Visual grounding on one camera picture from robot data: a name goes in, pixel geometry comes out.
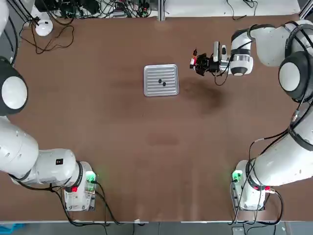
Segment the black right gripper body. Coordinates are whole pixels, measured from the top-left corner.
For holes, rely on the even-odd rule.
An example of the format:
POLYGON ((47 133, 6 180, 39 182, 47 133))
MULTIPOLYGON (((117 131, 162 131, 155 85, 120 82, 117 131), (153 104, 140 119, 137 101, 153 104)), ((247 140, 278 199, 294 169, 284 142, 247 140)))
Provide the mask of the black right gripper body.
POLYGON ((220 61, 214 61, 213 56, 208 59, 208 67, 206 71, 210 73, 218 73, 220 71, 220 61))

